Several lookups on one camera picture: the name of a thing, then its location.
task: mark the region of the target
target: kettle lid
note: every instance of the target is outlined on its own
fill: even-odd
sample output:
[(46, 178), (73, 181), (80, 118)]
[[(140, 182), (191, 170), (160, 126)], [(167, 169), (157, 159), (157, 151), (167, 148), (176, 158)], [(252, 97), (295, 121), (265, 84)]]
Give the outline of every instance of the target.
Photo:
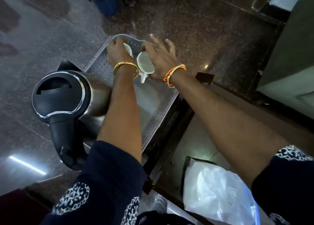
[(87, 80), (71, 70), (56, 71), (45, 76), (34, 88), (32, 104), (41, 120), (57, 114), (81, 116), (90, 101)]

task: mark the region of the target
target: hand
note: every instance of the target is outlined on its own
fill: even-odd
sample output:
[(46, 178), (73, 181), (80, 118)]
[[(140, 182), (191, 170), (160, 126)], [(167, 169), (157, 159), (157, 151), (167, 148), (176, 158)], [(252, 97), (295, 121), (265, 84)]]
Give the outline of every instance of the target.
[[(107, 47), (107, 59), (112, 67), (115, 67), (116, 64), (123, 61), (127, 61), (137, 65), (136, 60), (129, 55), (123, 43), (127, 43), (127, 40), (119, 36), (116, 40), (111, 40)], [(136, 68), (132, 65), (127, 65), (127, 67), (123, 68), (132, 68), (134, 69), (134, 71), (136, 71)]]
[(166, 39), (170, 48), (168, 52), (160, 39), (153, 36), (153, 34), (150, 34), (150, 37), (155, 42), (156, 46), (147, 41), (143, 43), (141, 51), (147, 51), (149, 58), (155, 67), (155, 72), (150, 74), (149, 77), (153, 80), (163, 82), (163, 78), (168, 71), (179, 65), (179, 62), (175, 57), (175, 45), (170, 40)]

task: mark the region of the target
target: bracelet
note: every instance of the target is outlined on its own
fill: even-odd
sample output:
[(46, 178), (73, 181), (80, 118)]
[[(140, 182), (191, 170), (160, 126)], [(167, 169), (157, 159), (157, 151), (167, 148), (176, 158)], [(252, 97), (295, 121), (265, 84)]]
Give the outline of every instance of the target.
[(174, 73), (177, 69), (179, 69), (179, 68), (182, 68), (182, 69), (186, 70), (185, 65), (184, 65), (184, 64), (180, 64), (180, 65), (178, 65), (177, 67), (172, 68), (172, 69), (166, 74), (166, 76), (165, 76), (165, 78), (164, 78), (164, 82), (168, 85), (169, 88), (174, 88), (174, 87), (175, 87), (175, 86), (172, 87), (172, 84), (169, 84), (169, 81), (170, 81), (170, 78), (171, 78), (171, 76), (173, 75), (173, 73)]
[(124, 64), (130, 64), (130, 65), (133, 65), (136, 67), (136, 75), (133, 76), (133, 78), (136, 78), (138, 75), (139, 75), (139, 68), (136, 64), (133, 64), (133, 63), (130, 63), (130, 62), (126, 62), (126, 61), (122, 61), (122, 62), (119, 62), (118, 64), (116, 64), (116, 66), (113, 68), (113, 75), (116, 75), (116, 71), (117, 69), (121, 66), (121, 65), (124, 65)]

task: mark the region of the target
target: kettle handle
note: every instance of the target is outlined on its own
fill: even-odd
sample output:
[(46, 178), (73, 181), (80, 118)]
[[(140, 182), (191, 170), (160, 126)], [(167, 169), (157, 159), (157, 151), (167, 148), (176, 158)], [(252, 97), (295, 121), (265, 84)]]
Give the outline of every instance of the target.
[(82, 170), (88, 155), (84, 150), (79, 121), (70, 114), (57, 114), (50, 117), (49, 126), (62, 162), (73, 170)]

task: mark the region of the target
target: cup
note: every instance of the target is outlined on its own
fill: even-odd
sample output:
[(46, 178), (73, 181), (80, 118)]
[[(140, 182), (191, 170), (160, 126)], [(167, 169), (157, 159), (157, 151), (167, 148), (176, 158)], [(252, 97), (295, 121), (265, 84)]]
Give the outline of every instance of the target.
[(133, 57), (131, 47), (130, 47), (128, 44), (125, 44), (125, 43), (123, 43), (123, 44), (124, 44), (125, 49), (126, 49), (127, 52), (129, 53), (129, 55)]
[(150, 61), (147, 51), (139, 53), (136, 61), (140, 69), (139, 75), (141, 76), (141, 83), (144, 83), (148, 75), (155, 72), (155, 67)]

